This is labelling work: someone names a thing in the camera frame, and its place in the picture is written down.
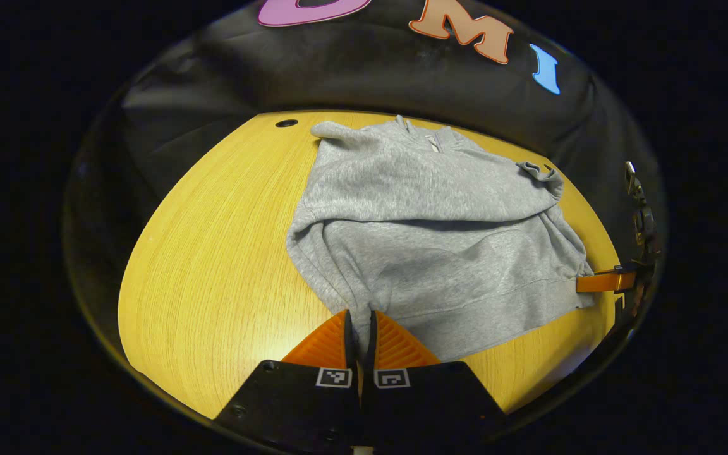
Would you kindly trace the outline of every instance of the wooden table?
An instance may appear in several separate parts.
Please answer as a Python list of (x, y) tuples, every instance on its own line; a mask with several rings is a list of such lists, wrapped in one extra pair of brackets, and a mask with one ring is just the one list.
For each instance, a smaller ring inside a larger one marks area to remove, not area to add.
[[(331, 317), (286, 253), (321, 121), (352, 128), (394, 115), (292, 111), (252, 118), (207, 153), (142, 231), (119, 292), (119, 336), (133, 368), (214, 418), (261, 360), (280, 360)], [(280, 128), (278, 121), (295, 119)], [(439, 129), (443, 124), (410, 120)], [(488, 152), (554, 165), (528, 150), (454, 128)], [(619, 264), (603, 225), (574, 185), (560, 205), (594, 270)], [(505, 412), (528, 403), (585, 359), (614, 320), (612, 292), (522, 337), (465, 359)]]

